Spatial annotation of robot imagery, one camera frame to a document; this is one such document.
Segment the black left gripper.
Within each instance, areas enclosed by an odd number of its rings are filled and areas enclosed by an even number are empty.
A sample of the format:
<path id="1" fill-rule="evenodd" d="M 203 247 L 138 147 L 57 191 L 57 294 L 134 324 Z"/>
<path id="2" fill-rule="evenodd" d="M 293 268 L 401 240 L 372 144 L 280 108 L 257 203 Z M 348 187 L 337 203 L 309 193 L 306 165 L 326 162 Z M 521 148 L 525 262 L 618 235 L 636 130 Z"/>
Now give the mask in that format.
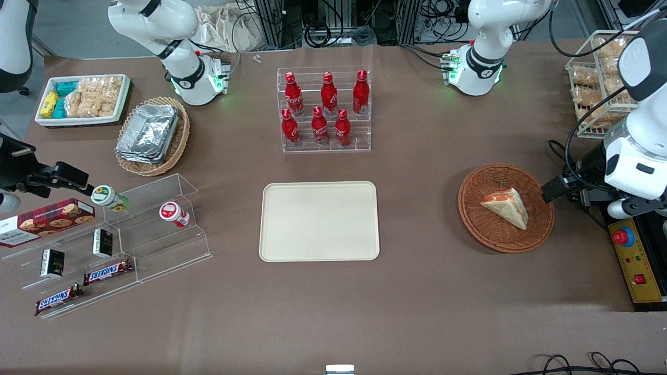
<path id="1" fill-rule="evenodd" d="M 579 177 L 588 184 L 576 182 L 573 192 L 567 175 L 560 174 L 541 186 L 544 202 L 548 204 L 561 197 L 581 205 L 603 205 L 609 202 L 610 192 L 606 190 L 609 187 L 603 181 L 607 167 L 603 143 L 599 142 L 586 152 L 575 166 Z"/>

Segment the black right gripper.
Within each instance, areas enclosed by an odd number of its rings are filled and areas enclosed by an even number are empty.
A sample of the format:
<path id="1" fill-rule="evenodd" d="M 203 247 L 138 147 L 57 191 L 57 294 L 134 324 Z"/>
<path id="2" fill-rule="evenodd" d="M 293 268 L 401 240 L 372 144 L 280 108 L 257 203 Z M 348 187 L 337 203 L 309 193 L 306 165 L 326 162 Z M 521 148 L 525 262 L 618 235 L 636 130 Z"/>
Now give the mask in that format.
<path id="1" fill-rule="evenodd" d="M 1 188 L 8 192 L 23 192 L 48 198 L 52 188 L 69 189 L 80 194 L 92 194 L 95 187 L 71 181 L 88 181 L 89 174 L 58 161 L 52 167 L 42 164 L 35 156 L 36 148 L 2 134 Z"/>

